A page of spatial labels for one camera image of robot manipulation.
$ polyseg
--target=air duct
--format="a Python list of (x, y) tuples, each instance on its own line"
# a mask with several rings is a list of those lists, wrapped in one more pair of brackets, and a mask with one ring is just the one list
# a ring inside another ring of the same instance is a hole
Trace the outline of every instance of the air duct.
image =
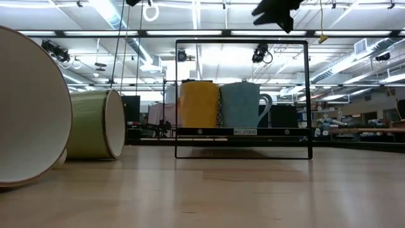
[(358, 50), (351, 51), (350, 53), (347, 53), (342, 57), (340, 57), (339, 59), (331, 62), (329, 66), (313, 73), (311, 77), (311, 83), (317, 83), (320, 80), (323, 80), (327, 77), (335, 75), (336, 73), (346, 70), (354, 66), (358, 60), (362, 60), (363, 58), (380, 54), (401, 41), (403, 41), (403, 39), (385, 38), (369, 46), (366, 46), (363, 52), (358, 53)]
[[(119, 14), (119, 12), (117, 12), (115, 3), (112, 3), (111, 0), (89, 0), (89, 2), (113, 29), (121, 29), (122, 31), (128, 29), (127, 24), (122, 21), (121, 15)], [(136, 39), (126, 38), (125, 41), (141, 58), (141, 61), (143, 61), (143, 63), (153, 62), (152, 57), (146, 52), (146, 50), (139, 44)]]

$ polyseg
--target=metal frame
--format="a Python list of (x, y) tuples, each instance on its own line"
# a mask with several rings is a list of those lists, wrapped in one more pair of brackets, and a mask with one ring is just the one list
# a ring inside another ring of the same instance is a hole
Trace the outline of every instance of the metal frame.
[[(253, 29), (202, 29), (202, 30), (185, 30), (185, 29), (178, 29), (178, 30), (128, 30), (128, 33), (134, 33), (136, 35), (128, 35), (126, 36), (126, 31), (121, 32), (119, 35), (115, 34), (106, 34), (102, 35), (103, 32), (111, 32), (111, 30), (18, 30), (19, 32), (22, 32), (26, 34), (28, 37), (32, 38), (72, 38), (72, 39), (77, 39), (77, 38), (169, 38), (169, 37), (205, 37), (205, 38), (214, 38), (214, 37), (222, 37), (222, 38), (250, 38), (252, 35), (235, 35), (232, 34), (232, 32), (238, 32), (238, 31), (244, 31), (244, 32), (269, 32), (269, 34), (256, 34), (255, 38), (319, 38), (320, 36), (316, 33), (319, 32), (320, 30), (295, 30), (295, 32), (305, 32), (304, 35), (294, 35), (293, 33), (291, 34), (284, 34), (282, 30), (253, 30)], [(167, 31), (179, 31), (179, 32), (191, 32), (191, 31), (199, 31), (199, 32), (204, 32), (204, 31), (218, 31), (218, 35), (212, 35), (212, 34), (197, 34), (197, 35), (192, 35), (192, 34), (173, 34), (173, 35), (168, 35), (168, 34), (161, 34), (161, 35), (149, 35), (148, 32), (167, 32)], [(328, 32), (385, 32), (388, 31), (388, 34), (368, 34), (368, 35), (344, 35), (344, 34), (332, 34), (328, 35), (328, 38), (405, 38), (405, 30), (332, 30), (332, 29), (326, 29), (323, 32), (328, 33)], [(54, 34), (41, 34), (39, 32), (54, 32)], [(67, 35), (66, 32), (80, 32), (80, 33), (86, 33), (86, 32), (99, 32), (100, 34), (97, 35)]]
[[(313, 139), (312, 139), (312, 128), (311, 128), (311, 95), (310, 95), (310, 88), (309, 88), (309, 54), (308, 54), (308, 42), (306, 41), (287, 41), (287, 40), (228, 40), (228, 39), (204, 39), (204, 40), (195, 40), (195, 39), (184, 39), (184, 40), (177, 40), (175, 50), (178, 49), (178, 44), (258, 44), (260, 42), (267, 42), (268, 44), (298, 44), (303, 45), (304, 49), (304, 73), (305, 73), (305, 96), (306, 96), (306, 111), (307, 111), (307, 128), (306, 129), (257, 129), (258, 136), (306, 136), (307, 141), (303, 143), (304, 146), (308, 147), (308, 155), (306, 158), (292, 158), (292, 157), (264, 157), (264, 158), (250, 158), (250, 157), (212, 157), (212, 156), (200, 156), (200, 157), (193, 157), (193, 156), (186, 156), (186, 157), (179, 157), (177, 155), (177, 147), (178, 145), (178, 136), (180, 134), (183, 135), (191, 135), (191, 136), (232, 136), (231, 133), (234, 132), (233, 129), (226, 129), (226, 128), (217, 128), (217, 129), (189, 129), (189, 128), (178, 128), (178, 109), (176, 108), (176, 120), (175, 120), (175, 129), (176, 129), (176, 136), (175, 136), (175, 158), (188, 158), (188, 159), (266, 159), (266, 160), (310, 160), (313, 158)], [(178, 73), (178, 64), (176, 59), (176, 78), (175, 78), (175, 94), (176, 98), (178, 97), (178, 80), (177, 80), (177, 73)], [(224, 144), (224, 142), (210, 142), (205, 144), (202, 141), (198, 143), (194, 143), (193, 145), (210, 145), (213, 144), (222, 144), (222, 146), (232, 146), (231, 144), (234, 143), (232, 141), (228, 141)], [(235, 143), (238, 146), (255, 146), (252, 142), (238, 142)], [(274, 142), (261, 142), (257, 144), (258, 146), (280, 146), (279, 143)]]

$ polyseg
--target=ceiling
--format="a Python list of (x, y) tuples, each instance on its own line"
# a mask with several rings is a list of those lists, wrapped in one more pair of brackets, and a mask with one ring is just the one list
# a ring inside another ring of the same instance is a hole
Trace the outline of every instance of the ceiling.
[[(5, 1), (0, 0), (0, 25), (16, 30), (111, 30), (111, 25), (104, 19), (101, 11), (106, 8), (95, 8), (91, 1), (81, 1), (82, 8), (77, 7), (76, 1), (69, 0), (29, 0)], [(116, 11), (121, 14), (123, 1), (100, 0), (100, 4), (114, 4)], [(274, 30), (280, 29), (277, 25), (263, 25), (255, 27), (251, 11), (259, 3), (258, 0), (226, 0), (223, 9), (223, 0), (155, 0), (154, 5), (159, 8), (159, 15), (154, 21), (147, 21), (142, 16), (142, 5), (123, 8), (123, 21), (132, 30)], [(337, 7), (332, 9), (332, 1), (323, 0), (323, 12), (317, 0), (304, 1), (300, 9), (292, 11), (295, 30), (403, 30), (405, 29), (405, 0), (395, 0), (396, 6), (390, 6), (389, 0), (336, 0)], [(152, 17), (154, 9), (148, 9), (147, 15)], [(151, 56), (159, 56), (162, 66), (167, 67), (166, 78), (174, 79), (175, 42), (181, 37), (141, 38), (140, 45)], [(302, 40), (302, 38), (287, 38), (288, 40)], [(309, 71), (314, 74), (333, 64), (347, 53), (354, 51), (354, 44), (360, 41), (357, 38), (329, 38), (322, 44), (318, 39), (306, 38), (309, 42)], [(114, 78), (117, 82), (133, 84), (145, 83), (139, 91), (145, 93), (144, 100), (159, 99), (163, 88), (162, 73), (151, 73), (140, 70), (135, 51), (126, 44), (124, 39), (102, 38), (99, 40), (99, 53), (97, 55), (97, 39), (94, 38), (33, 38), (37, 43), (50, 40), (52, 43), (68, 49), (71, 56), (81, 61), (62, 64), (75, 77), (83, 78), (83, 82), (105, 83)], [(368, 44), (381, 39), (368, 39)], [(251, 61), (254, 48), (257, 44), (180, 44), (187, 55), (192, 56), (191, 61), (179, 64), (178, 76), (181, 79), (194, 77), (200, 71), (203, 80), (214, 80), (217, 83), (229, 83), (246, 79), (258, 84), (296, 84), (303, 83), (304, 55), (302, 46), (296, 44), (269, 44), (273, 54), (270, 64), (254, 64)], [(390, 47), (391, 59), (376, 62), (371, 65), (369, 58), (363, 58), (356, 64), (347, 65), (338, 74), (321, 84), (341, 84), (345, 81), (382, 68), (395, 62), (400, 63), (405, 53), (404, 45), (399, 43)], [(99, 72), (95, 77), (95, 62), (105, 63), (105, 72)], [(372, 75), (364, 80), (369, 81)], [(133, 91), (133, 87), (123, 87), (124, 90)], [(283, 87), (268, 87), (268, 91), (278, 92)], [(329, 94), (331, 89), (321, 90)]]

